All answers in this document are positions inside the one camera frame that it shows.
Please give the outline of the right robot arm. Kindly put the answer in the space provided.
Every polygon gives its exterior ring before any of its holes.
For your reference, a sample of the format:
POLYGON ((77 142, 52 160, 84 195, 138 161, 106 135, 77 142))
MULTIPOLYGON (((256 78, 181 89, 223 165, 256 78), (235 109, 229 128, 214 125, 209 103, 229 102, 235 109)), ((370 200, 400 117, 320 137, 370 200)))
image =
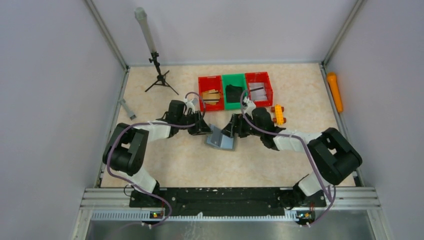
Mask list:
POLYGON ((253 109, 250 114, 233 114, 221 132, 229 138, 257 136, 268 149, 306 154, 312 173, 293 186, 287 197, 291 205, 303 204, 319 191, 330 196, 330 186, 339 185, 363 163, 360 154, 336 128, 318 133, 292 131, 277 126, 277 119, 264 107, 253 109))

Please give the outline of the grey card holder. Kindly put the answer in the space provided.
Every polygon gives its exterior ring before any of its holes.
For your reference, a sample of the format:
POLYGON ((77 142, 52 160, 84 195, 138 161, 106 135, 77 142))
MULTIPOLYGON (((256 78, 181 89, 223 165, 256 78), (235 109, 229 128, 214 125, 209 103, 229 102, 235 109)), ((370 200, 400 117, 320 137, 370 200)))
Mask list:
POLYGON ((224 135, 220 128, 213 124, 209 125, 211 133, 206 135, 205 144, 211 148, 223 151, 235 151, 236 140, 224 135))

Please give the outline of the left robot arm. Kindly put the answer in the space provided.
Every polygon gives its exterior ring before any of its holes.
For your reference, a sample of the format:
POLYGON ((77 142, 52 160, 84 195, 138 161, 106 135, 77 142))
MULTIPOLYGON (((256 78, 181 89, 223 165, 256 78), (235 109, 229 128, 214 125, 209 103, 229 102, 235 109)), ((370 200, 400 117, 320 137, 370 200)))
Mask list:
POLYGON ((136 126, 119 123, 105 147, 102 162, 116 171, 119 178, 129 180, 139 192, 152 194, 159 183, 143 167, 147 144, 169 139, 179 130, 187 130, 192 136, 212 133, 203 113, 195 110, 192 102, 171 100, 161 118, 136 126))

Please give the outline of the white credit card black stripe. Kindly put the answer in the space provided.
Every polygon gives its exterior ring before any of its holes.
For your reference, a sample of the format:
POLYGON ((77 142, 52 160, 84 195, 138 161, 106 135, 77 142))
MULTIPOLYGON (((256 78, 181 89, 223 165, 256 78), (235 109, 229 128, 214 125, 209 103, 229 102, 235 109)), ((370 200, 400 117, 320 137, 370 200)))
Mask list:
POLYGON ((250 82, 248 84, 249 91, 254 94, 265 95, 265 84, 263 82, 250 82))

